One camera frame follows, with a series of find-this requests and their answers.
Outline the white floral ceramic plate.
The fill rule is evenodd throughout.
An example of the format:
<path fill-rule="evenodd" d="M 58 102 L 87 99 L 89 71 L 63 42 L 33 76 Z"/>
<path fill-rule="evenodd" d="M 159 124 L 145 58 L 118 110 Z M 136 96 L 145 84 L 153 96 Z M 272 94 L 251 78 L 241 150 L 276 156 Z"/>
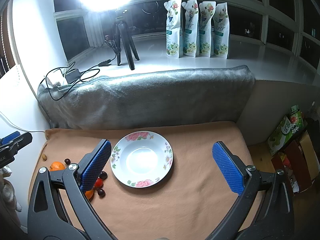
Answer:
<path fill-rule="evenodd" d="M 112 148 L 110 157 L 114 176 L 126 186 L 146 188 L 160 182 L 174 162 L 170 143 L 152 131 L 132 132 Z"/>

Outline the green printed carton box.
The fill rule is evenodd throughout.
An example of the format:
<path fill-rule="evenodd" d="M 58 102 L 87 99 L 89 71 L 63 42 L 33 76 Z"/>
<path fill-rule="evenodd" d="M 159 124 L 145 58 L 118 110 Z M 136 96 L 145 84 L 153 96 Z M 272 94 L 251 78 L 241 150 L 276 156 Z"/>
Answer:
<path fill-rule="evenodd" d="M 290 139 L 306 127 L 304 115 L 298 105 L 293 105 L 290 112 L 284 115 L 278 126 L 268 137 L 267 145 L 269 152 L 274 156 Z"/>

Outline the black lamp tripod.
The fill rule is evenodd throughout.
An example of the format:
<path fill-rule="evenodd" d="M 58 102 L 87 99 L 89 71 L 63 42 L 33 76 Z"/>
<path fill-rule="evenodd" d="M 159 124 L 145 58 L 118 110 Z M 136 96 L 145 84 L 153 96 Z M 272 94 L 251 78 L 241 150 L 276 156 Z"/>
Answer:
<path fill-rule="evenodd" d="M 116 45 L 116 58 L 117 58 L 117 65 L 121 64 L 121 43 L 123 45 L 124 53 L 127 58 L 127 63 L 131 70 L 135 70 L 135 63 L 133 58 L 137 61 L 140 60 L 138 52 L 136 50 L 136 46 L 134 44 L 132 35 L 129 30 L 129 26 L 125 21 L 125 12 L 127 10 L 115 10 L 115 23 L 114 23 L 114 41 Z"/>

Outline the small kumquat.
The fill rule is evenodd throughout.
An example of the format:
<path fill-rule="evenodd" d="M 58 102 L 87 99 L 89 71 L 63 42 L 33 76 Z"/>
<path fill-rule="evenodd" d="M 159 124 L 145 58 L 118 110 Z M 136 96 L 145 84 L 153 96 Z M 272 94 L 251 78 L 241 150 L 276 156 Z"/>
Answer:
<path fill-rule="evenodd" d="M 94 189 L 85 192 L 85 196 L 88 200 L 90 200 L 94 195 Z"/>

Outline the dark cherry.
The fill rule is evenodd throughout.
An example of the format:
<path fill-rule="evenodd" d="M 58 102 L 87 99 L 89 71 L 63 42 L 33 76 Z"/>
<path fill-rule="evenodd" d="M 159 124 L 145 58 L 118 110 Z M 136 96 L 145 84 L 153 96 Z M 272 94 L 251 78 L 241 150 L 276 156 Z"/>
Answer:
<path fill-rule="evenodd" d="M 66 158 L 66 159 L 65 159 L 65 163 L 66 163 L 67 165 L 70 165 L 70 164 L 71 164 L 70 159 Z"/>
<path fill-rule="evenodd" d="M 106 195 L 106 193 L 103 189 L 98 189 L 97 193 L 98 193 L 98 196 L 101 198 L 103 198 Z"/>
<path fill-rule="evenodd" d="M 100 178 L 101 180 L 106 180 L 107 177 L 108 177 L 108 175 L 107 175 L 107 173 L 106 173 L 105 171 L 102 171 L 102 172 L 100 173 L 100 175 L 99 175 L 99 178 Z"/>

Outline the black power adapter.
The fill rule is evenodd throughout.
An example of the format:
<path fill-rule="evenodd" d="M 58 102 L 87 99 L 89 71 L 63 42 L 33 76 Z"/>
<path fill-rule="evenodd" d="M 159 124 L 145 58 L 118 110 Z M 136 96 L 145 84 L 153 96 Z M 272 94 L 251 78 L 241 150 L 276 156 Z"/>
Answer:
<path fill-rule="evenodd" d="M 75 81 L 77 81 L 80 78 L 80 76 L 81 76 L 81 74 L 78 69 L 72 69 L 66 73 L 65 79 L 68 84 L 71 84 L 71 83 L 74 83 Z"/>

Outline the dark cherry front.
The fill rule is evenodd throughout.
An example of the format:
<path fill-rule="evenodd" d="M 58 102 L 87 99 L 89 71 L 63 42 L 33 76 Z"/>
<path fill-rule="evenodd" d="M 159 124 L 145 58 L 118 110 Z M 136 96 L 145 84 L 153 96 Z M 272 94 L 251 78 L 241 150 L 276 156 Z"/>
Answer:
<path fill-rule="evenodd" d="M 103 189 L 98 189 L 97 193 L 98 193 L 98 196 L 101 198 L 103 198 L 106 195 L 106 193 Z"/>

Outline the red cherry tomato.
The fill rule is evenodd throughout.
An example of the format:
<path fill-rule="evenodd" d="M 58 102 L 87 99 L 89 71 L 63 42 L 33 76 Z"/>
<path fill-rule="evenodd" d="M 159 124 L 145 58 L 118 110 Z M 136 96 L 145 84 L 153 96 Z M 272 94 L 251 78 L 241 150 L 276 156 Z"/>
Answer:
<path fill-rule="evenodd" d="M 103 187 L 103 184 L 104 184 L 103 180 L 101 178 L 97 178 L 97 180 L 96 180 L 96 182 L 94 184 L 94 188 L 95 189 L 100 189 L 100 188 Z"/>

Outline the mottled mandarin orange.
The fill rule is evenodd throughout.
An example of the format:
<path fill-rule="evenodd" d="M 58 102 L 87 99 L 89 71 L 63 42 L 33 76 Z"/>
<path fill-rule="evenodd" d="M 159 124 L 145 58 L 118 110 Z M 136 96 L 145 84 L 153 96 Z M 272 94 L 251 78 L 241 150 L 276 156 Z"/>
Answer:
<path fill-rule="evenodd" d="M 50 172 L 64 170 L 65 165 L 59 161 L 54 161 L 49 167 Z"/>

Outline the red cardboard box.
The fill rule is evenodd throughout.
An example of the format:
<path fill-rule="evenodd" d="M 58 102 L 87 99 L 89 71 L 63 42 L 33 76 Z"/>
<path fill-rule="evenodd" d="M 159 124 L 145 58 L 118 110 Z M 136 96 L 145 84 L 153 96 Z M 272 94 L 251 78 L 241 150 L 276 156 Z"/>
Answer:
<path fill-rule="evenodd" d="M 311 186 L 311 176 L 300 145 L 294 140 L 271 158 L 275 170 L 285 172 L 291 192 L 301 193 Z"/>

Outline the grey plush back cushion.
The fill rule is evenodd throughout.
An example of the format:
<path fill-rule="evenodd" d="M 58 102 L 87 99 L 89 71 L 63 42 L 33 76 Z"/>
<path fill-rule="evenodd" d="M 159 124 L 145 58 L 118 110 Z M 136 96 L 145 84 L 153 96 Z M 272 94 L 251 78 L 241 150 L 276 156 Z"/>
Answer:
<path fill-rule="evenodd" d="M 237 121 L 255 83 L 246 65 L 95 77 L 40 86 L 53 128 L 112 130 Z"/>

